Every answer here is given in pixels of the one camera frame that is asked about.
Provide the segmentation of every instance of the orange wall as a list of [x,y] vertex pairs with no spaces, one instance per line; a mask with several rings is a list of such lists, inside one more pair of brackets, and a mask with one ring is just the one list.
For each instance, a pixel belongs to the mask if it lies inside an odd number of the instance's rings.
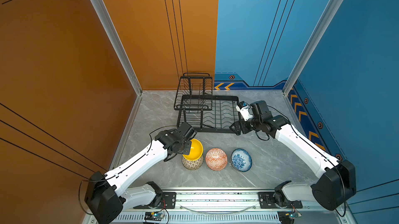
[[[0,103],[107,168],[136,95],[90,0],[4,1]],[[104,172],[2,106],[0,119]],[[86,177],[92,174],[3,123],[0,137]],[[81,177],[2,140],[0,171],[1,223],[81,223]]]
[[214,76],[218,0],[166,0],[168,14],[165,0],[104,2],[143,89],[176,89],[187,71]]

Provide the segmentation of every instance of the vent grille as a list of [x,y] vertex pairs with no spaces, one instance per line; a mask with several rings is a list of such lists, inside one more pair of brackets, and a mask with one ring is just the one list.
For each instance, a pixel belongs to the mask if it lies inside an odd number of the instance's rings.
[[[169,212],[169,224],[184,223],[280,223],[277,212],[252,212],[237,215],[229,214],[191,214],[189,212]],[[144,221],[143,212],[133,214],[122,212],[113,223],[142,223]],[[161,223],[167,222],[167,215]]]

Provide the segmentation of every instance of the bowl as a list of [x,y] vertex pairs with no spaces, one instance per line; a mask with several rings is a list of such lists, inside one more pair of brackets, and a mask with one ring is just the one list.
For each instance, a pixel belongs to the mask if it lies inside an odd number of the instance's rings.
[[188,155],[183,155],[189,161],[198,160],[202,156],[203,147],[202,143],[197,139],[191,139],[191,148]]
[[221,149],[211,149],[206,153],[205,161],[210,169],[220,171],[227,165],[227,155]]
[[252,167],[252,158],[244,149],[236,149],[232,152],[232,165],[238,171],[246,172]]
[[201,167],[203,162],[203,156],[201,155],[201,157],[195,161],[189,161],[186,158],[182,157],[182,164],[186,169],[189,170],[196,170],[197,168]]

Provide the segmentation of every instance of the orange chevron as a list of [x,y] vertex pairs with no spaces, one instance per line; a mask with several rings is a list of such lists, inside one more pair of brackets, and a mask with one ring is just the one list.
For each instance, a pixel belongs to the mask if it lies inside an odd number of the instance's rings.
[[294,109],[294,110],[295,110],[295,113],[297,113],[297,106],[302,106],[302,104],[300,104],[300,103],[295,103],[294,105],[295,105],[295,109]]
[[226,90],[230,90],[230,86],[232,86],[234,83],[229,84],[228,86],[225,87]]
[[298,97],[298,96],[297,96],[297,95],[294,95],[294,94],[291,95],[291,104],[292,104],[292,98],[293,98],[293,97]]
[[215,87],[215,89],[220,90],[220,89],[219,89],[219,86],[221,86],[222,84],[224,84],[224,83],[218,84],[218,85]]
[[312,136],[319,138],[319,136],[315,132],[309,131],[309,141],[312,141]]
[[303,112],[303,111],[299,111],[299,121],[300,121],[300,117],[301,117],[301,115],[305,115],[305,116],[307,116],[307,114],[306,114],[306,112]]
[[314,143],[314,144],[316,144],[316,146],[321,148],[322,150],[326,151],[326,149],[323,146],[321,146],[320,144],[318,144],[318,143]]

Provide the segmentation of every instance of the orange patterned bowl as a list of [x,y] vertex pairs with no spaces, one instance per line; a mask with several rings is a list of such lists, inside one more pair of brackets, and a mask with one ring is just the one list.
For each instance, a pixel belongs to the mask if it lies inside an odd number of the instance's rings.
[[220,171],[227,165],[227,155],[221,149],[211,149],[206,153],[205,161],[210,169]]

